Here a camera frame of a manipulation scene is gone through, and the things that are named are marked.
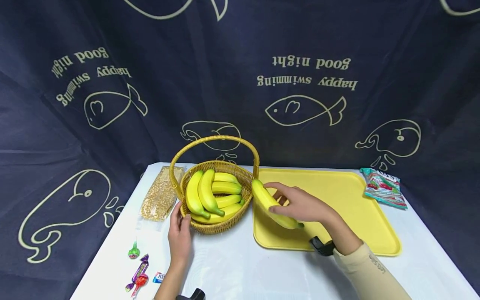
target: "lollipop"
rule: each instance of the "lollipop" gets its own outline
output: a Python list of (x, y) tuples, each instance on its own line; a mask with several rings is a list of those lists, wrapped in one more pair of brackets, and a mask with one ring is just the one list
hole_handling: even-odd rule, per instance
[(143, 287), (147, 282), (148, 282), (147, 274), (144, 273), (137, 277), (137, 280), (135, 280), (135, 289), (133, 290), (132, 298), (137, 297), (138, 289)]
[(133, 248), (131, 248), (130, 251), (128, 251), (128, 257), (130, 257), (131, 259), (135, 259), (139, 255), (140, 255), (140, 250), (137, 248), (137, 241), (135, 241), (135, 243), (133, 243)]

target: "banana bunch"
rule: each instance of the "banana bunch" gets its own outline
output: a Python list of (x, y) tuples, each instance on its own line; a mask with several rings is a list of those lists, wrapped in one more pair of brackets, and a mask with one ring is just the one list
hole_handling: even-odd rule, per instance
[[(185, 193), (187, 207), (192, 219), (204, 224), (215, 224), (230, 219), (245, 201), (241, 185), (232, 174), (215, 172), (213, 169), (195, 172), (190, 178)], [(215, 197), (214, 194), (228, 194)]]
[(282, 215), (272, 214), (268, 211), (268, 208), (275, 205), (280, 205), (270, 193), (264, 188), (264, 184), (260, 180), (254, 180), (252, 182), (252, 193), (255, 202), (258, 206), (276, 223), (286, 229), (297, 229), (302, 228), (304, 225), (299, 223), (297, 220)]

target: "table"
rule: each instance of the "table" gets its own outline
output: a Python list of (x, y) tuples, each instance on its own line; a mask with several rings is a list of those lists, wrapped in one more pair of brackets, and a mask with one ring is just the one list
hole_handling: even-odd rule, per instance
[[(135, 236), (141, 256), (150, 255), (150, 279), (140, 289), (137, 300), (152, 299), (159, 287), (152, 278), (157, 271), (165, 273), (170, 262), (169, 219), (161, 232), (135, 227), (142, 201), (165, 165), (169, 163), (148, 166), (71, 300), (129, 299), (132, 292), (126, 293), (124, 288), (139, 265), (139, 259), (127, 256)], [(191, 168), (194, 164), (177, 166)], [(252, 167), (242, 167), (252, 171)], [(335, 171), (359, 174), (357, 170)], [(400, 238), (403, 251), (397, 257), (379, 259), (412, 299), (480, 299), (410, 206), (407, 211), (381, 207)], [(218, 235), (193, 235), (194, 257), (182, 295), (189, 297), (195, 288), (201, 288), (208, 300), (357, 299), (332, 257), (260, 247), (253, 238), (252, 216), (249, 209), (236, 226)]]

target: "wicker basket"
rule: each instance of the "wicker basket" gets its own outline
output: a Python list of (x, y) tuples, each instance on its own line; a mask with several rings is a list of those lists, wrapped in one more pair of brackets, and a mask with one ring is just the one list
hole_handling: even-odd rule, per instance
[[(231, 140), (247, 146), (253, 152), (253, 174), (245, 170), (244, 168), (241, 168), (230, 162), (210, 160), (210, 161), (205, 161), (203, 163), (200, 163), (194, 166), (193, 168), (189, 169), (185, 173), (185, 175), (183, 175), (183, 178), (179, 185), (179, 183), (177, 182), (177, 179), (173, 174), (173, 167), (175, 166), (175, 163), (180, 158), (180, 156), (184, 154), (187, 150), (193, 148), (198, 144), (202, 144), (202, 143), (214, 141), (214, 140)], [(257, 149), (255, 149), (255, 147), (251, 143), (235, 136), (229, 136), (229, 135), (207, 136), (186, 145), (183, 149), (181, 149), (175, 155), (175, 157), (173, 157), (172, 162), (170, 163), (170, 174), (169, 174), (172, 187), (177, 193), (178, 198), (182, 201), (182, 206), (180, 209), (181, 215), (186, 216), (187, 214), (190, 213), (190, 210), (188, 209), (187, 204), (185, 202), (185, 190), (187, 188), (188, 181), (196, 171), (198, 170), (207, 171), (209, 169), (213, 169), (215, 170), (215, 172), (230, 173), (235, 175), (235, 177), (237, 177), (238, 181), (242, 185), (241, 195), (245, 200), (245, 204), (243, 205), (243, 207), (236, 214), (234, 214), (230, 219), (224, 222), (220, 222), (216, 224), (202, 224), (202, 223), (196, 222), (193, 219), (190, 222), (190, 225), (195, 230), (203, 234), (217, 234), (230, 229), (235, 224), (237, 224), (238, 221), (240, 221), (243, 214), (247, 211), (249, 207), (250, 200), (252, 199), (252, 180), (258, 179), (259, 165), (260, 165), (260, 158), (258, 156)]]

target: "yellow tray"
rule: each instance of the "yellow tray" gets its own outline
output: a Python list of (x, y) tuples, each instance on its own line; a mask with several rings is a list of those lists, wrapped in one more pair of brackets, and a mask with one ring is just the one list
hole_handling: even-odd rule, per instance
[[(366, 184), (361, 176), (352, 172), (260, 169), (259, 179), (263, 183), (278, 181), (306, 190), (338, 211), (373, 253), (384, 256), (400, 254), (400, 240), (378, 203), (363, 194)], [(273, 194), (275, 190), (269, 189), (269, 192)], [(318, 222), (305, 222), (303, 229), (285, 229), (257, 205), (253, 206), (253, 236), (265, 248), (300, 251), (312, 251), (309, 240), (314, 236), (323, 243), (331, 240)]]

